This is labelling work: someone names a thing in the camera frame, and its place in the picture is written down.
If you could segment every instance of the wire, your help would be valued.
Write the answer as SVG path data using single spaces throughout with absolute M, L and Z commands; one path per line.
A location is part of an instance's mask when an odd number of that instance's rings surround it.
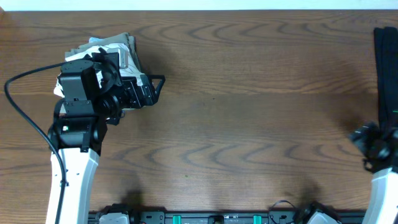
M 292 203 L 290 203 L 289 201 L 287 201 L 287 200 L 279 200 L 279 201 L 275 202 L 275 204 L 273 204 L 273 206 L 271 206 L 271 208 L 269 208 L 269 210 L 268 210 L 269 218 L 271 218 L 271 220 L 274 222 L 274 224 L 279 224 L 279 223 L 276 223 L 276 222 L 275 222 L 274 216 L 271 215 L 271 210 L 272 210 L 276 205 L 278 205 L 278 204 L 280 204 L 280 203 L 288 203 L 289 205 L 291 205 L 291 206 L 293 207 L 294 210 L 296 210 L 296 207 L 295 207 Z
M 20 75 L 17 75 L 17 76 L 14 76 L 14 77 L 10 78 L 9 80 L 7 80 L 6 84 L 4 84 L 4 92 L 5 92 L 5 94 L 6 94 L 6 97 L 7 97 L 8 101 L 10 102 L 10 104 L 14 107 L 14 109 L 15 109 L 23 118 L 25 118 L 25 120 L 26 120 L 30 125 L 33 126 L 33 128 L 34 128 L 37 132 L 39 132 L 39 134 L 44 138 L 44 140 L 47 142 L 47 144 L 49 144 L 50 150 L 52 151 L 52 153 L 55 154 L 55 157 L 57 158 L 58 163 L 60 164 L 62 179 L 61 179 L 60 199 L 59 199 L 59 201 L 58 201 L 58 208 L 57 208 L 57 215 L 56 215 L 56 217 L 55 217 L 55 224 L 59 224 L 59 223 L 60 223 L 60 216 L 61 216 L 61 209 L 62 209 L 62 203 L 63 203 L 63 196 L 64 196 L 64 194 L 65 194 L 65 186 L 66 186 L 66 183 L 67 183 L 67 178 L 66 178 L 67 173 L 65 172 L 65 167 L 63 166 L 62 159 L 61 159 L 59 153 L 57 152 L 57 150 L 55 149 L 54 145 L 52 144 L 51 140 L 49 139 L 49 137 L 39 128 L 39 126 L 38 126 L 37 124 L 35 124 L 35 123 L 32 121 L 32 119 L 31 119 L 30 117 L 28 117 L 28 116 L 17 106 L 17 104 L 15 103 L 15 101 L 11 98 L 11 95 L 10 95 L 8 89 L 9 89 L 9 85 L 11 84 L 11 82 L 17 80 L 18 78 L 22 78 L 22 77 L 24 77 L 24 76 L 27 76 L 27 75 L 30 75 L 30 74 L 33 74 L 33 73 L 36 73 L 36 72 L 41 72 L 41 71 L 44 71 L 44 70 L 47 70 L 47 69 L 59 67 L 59 66 L 62 66 L 64 63 L 66 63 L 66 62 L 58 63 L 58 64 L 55 64 L 55 65 L 49 65 L 49 66 L 46 66 L 46 67 L 37 68 L 37 69 L 35 69 L 35 70 L 31 70 L 31 71 L 29 71 L 29 72 L 22 73 L 22 74 L 20 74 Z

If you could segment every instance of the gray cloth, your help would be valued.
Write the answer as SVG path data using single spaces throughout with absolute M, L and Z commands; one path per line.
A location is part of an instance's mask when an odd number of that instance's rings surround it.
M 89 49 L 92 46 L 104 46 L 108 44 L 113 44 L 113 43 L 122 43 L 126 45 L 129 50 L 130 50 L 130 55 L 132 58 L 132 61 L 136 65 L 137 69 L 141 71 L 141 66 L 138 61 L 138 56 L 136 53 L 136 48 L 135 48 L 135 40 L 133 36 L 130 36 L 129 33 L 124 32 L 119 35 L 115 35 L 113 37 L 108 37 L 103 40 L 97 41 L 97 42 L 92 42 L 92 43 L 87 43 L 80 45 L 77 49 L 70 49 L 69 52 L 65 52 L 65 58 L 70 57 L 72 55 L 84 52 L 85 50 Z

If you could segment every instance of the wooden surface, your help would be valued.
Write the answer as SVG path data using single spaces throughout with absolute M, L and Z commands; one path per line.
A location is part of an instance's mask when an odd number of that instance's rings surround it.
M 377 119 L 373 29 L 396 11 L 13 12 L 0 25 L 0 83 L 59 63 L 89 37 L 136 36 L 167 77 L 155 106 L 109 126 L 92 210 L 266 210 L 277 200 L 366 208 L 371 174 L 346 136 Z M 12 84 L 44 130 L 59 70 Z M 0 220 L 43 223 L 44 140 L 0 94 Z

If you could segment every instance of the white wall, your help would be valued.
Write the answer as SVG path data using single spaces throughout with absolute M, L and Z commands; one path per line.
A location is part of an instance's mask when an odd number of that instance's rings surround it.
M 5 11 L 398 9 L 398 0 L 0 0 L 0 6 Z

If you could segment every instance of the black cable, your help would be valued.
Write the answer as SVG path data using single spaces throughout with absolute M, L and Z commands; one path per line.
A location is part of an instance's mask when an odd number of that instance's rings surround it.
M 55 65 L 49 65 L 46 67 L 42 67 L 42 68 L 37 68 L 35 70 L 31 70 L 29 72 L 25 72 L 22 73 L 20 75 L 14 76 L 12 78 L 10 78 L 9 80 L 7 80 L 6 84 L 4 84 L 4 92 L 6 94 L 6 97 L 8 99 L 8 101 L 10 102 L 10 104 L 14 107 L 14 109 L 23 117 L 25 118 L 25 120 L 33 126 L 33 128 L 39 132 L 39 134 L 44 138 L 44 140 L 49 144 L 50 146 L 50 150 L 52 151 L 52 153 L 55 154 L 55 157 L 58 160 L 58 163 L 60 164 L 60 168 L 61 168 L 61 191 L 60 191 L 60 199 L 58 201 L 58 208 L 57 208 L 57 216 L 55 217 L 55 224 L 59 224 L 60 223 L 60 216 L 61 216 L 61 209 L 62 209 L 62 203 L 63 203 L 63 195 L 65 194 L 65 186 L 66 186 L 66 182 L 67 182 L 67 173 L 65 172 L 65 167 L 63 166 L 63 162 L 62 159 L 59 155 L 59 153 L 57 152 L 57 150 L 55 149 L 54 145 L 52 144 L 51 140 L 49 139 L 49 137 L 38 127 L 37 124 L 35 124 L 30 117 L 28 117 L 18 106 L 17 104 L 14 102 L 14 100 L 11 98 L 10 93 L 9 93 L 9 85 L 11 84 L 11 82 L 17 80 L 18 78 L 22 78 L 24 76 L 36 73 L 36 72 L 41 72 L 50 68 L 55 68 L 55 67 L 59 67 L 62 66 L 64 63 L 58 63 Z
M 291 206 L 293 207 L 294 210 L 296 210 L 296 207 L 295 207 L 292 203 L 290 203 L 289 201 L 287 201 L 287 200 L 279 200 L 279 201 L 275 202 L 275 204 L 273 204 L 273 206 L 271 206 L 271 208 L 269 208 L 269 210 L 268 210 L 269 218 L 271 218 L 271 220 L 274 222 L 274 224 L 279 224 L 279 223 L 276 223 L 276 222 L 275 222 L 274 216 L 271 215 L 271 210 L 272 210 L 276 205 L 278 205 L 278 204 L 280 204 L 280 203 L 288 203 L 289 205 L 291 205 Z

